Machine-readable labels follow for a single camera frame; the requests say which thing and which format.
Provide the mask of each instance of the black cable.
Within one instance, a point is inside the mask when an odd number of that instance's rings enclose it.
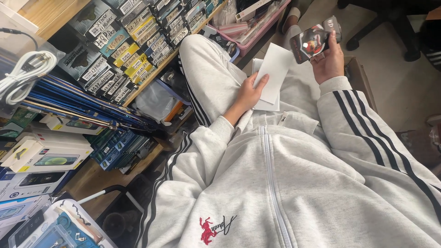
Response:
[[[16,29],[5,28],[5,27],[4,28],[0,28],[0,32],[4,32],[4,33],[8,33],[8,34],[24,34],[24,35],[28,36],[29,38],[31,38],[32,41],[34,42],[34,44],[35,44],[35,51],[38,50],[38,43],[37,43],[37,41],[31,35],[29,35],[29,34],[27,34],[25,32],[22,32],[22,31],[16,30]]]

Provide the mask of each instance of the white cable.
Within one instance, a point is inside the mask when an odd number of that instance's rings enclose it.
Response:
[[[26,53],[19,59],[12,72],[6,73],[6,78],[0,81],[0,100],[5,101],[8,105],[15,105],[23,101],[30,93],[35,81],[49,73],[55,66],[56,57],[51,52]]]

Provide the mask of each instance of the red embroidered logo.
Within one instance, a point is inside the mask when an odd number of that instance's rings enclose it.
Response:
[[[209,240],[209,238],[211,236],[216,237],[217,234],[216,231],[214,231],[214,233],[211,231],[209,224],[213,224],[213,223],[208,222],[209,219],[210,217],[208,217],[208,219],[205,220],[204,224],[202,224],[202,218],[199,218],[199,224],[201,225],[202,229],[204,229],[204,232],[202,233],[201,236],[201,240],[204,241],[206,245],[208,245],[210,242],[213,241],[213,240]]]
[[[210,242],[212,242],[213,240],[209,240],[210,237],[216,237],[216,235],[218,234],[218,232],[216,232],[216,229],[220,229],[219,232],[224,232],[224,235],[227,235],[229,230],[230,230],[230,225],[231,222],[237,217],[233,216],[230,219],[230,223],[225,224],[225,216],[223,216],[224,220],[223,222],[214,225],[212,227],[210,227],[210,224],[213,224],[212,222],[209,222],[208,220],[210,219],[210,217],[208,217],[204,224],[202,224],[202,218],[199,218],[199,225],[201,225],[202,229],[204,230],[204,232],[201,235],[201,240],[208,245]]]

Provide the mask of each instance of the hand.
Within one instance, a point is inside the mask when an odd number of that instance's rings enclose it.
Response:
[[[262,95],[263,87],[265,87],[269,80],[269,75],[265,74],[257,84],[256,88],[253,88],[257,73],[258,72],[255,72],[249,78],[245,79],[240,86],[236,101],[223,115],[233,126],[246,111],[250,110],[257,104]]]
[[[344,76],[344,56],[340,44],[337,43],[335,30],[329,35],[329,49],[311,58],[315,81],[324,81]]]

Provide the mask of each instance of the gray zip-up hoodie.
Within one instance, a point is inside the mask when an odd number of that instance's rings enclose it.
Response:
[[[441,247],[440,181],[346,77],[320,89],[320,123],[281,113],[232,139],[220,116],[187,135],[137,247]]]

